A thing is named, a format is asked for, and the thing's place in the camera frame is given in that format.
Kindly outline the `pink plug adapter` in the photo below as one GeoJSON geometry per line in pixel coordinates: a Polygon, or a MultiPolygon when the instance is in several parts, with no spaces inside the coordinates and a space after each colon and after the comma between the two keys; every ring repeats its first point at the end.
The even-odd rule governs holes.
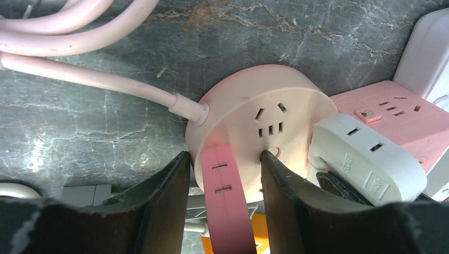
{"type": "Polygon", "coordinates": [[[256,244],[232,145],[201,152],[205,208],[214,253],[256,253],[256,244]]]}

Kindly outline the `long white power strip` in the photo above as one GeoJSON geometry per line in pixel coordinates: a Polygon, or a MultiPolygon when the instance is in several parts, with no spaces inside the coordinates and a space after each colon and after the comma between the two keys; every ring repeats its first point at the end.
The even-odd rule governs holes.
{"type": "MultiPolygon", "coordinates": [[[[424,15],[416,23],[393,82],[448,112],[448,9],[424,15]]],[[[427,175],[425,192],[448,198],[448,148],[427,175]]]]}

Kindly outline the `white plug adapter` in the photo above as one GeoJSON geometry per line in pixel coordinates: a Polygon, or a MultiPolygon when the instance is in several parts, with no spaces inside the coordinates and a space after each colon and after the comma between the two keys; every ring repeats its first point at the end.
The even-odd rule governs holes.
{"type": "Polygon", "coordinates": [[[407,150],[356,118],[337,113],[313,127],[307,180],[331,171],[374,206],[412,202],[426,188],[422,165],[407,150]]]}

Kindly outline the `pink cube socket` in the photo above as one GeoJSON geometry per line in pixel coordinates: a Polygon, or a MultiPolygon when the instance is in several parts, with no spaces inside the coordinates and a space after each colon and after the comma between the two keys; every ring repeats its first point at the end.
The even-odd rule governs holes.
{"type": "Polygon", "coordinates": [[[426,174],[448,148],[448,112],[392,81],[337,94],[331,100],[339,112],[410,152],[426,174]]]}

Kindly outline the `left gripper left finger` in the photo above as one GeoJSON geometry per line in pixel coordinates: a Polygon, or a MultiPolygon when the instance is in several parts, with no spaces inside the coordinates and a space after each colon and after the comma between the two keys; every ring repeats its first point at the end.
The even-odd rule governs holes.
{"type": "Polygon", "coordinates": [[[2,198],[1,253],[180,253],[190,172],[183,151],[98,206],[2,198]]]}

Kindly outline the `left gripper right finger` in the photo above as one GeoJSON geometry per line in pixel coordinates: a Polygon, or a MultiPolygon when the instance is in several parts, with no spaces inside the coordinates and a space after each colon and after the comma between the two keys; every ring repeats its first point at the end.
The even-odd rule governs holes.
{"type": "Polygon", "coordinates": [[[271,253],[448,253],[448,204],[358,204],[261,155],[271,253]]]}

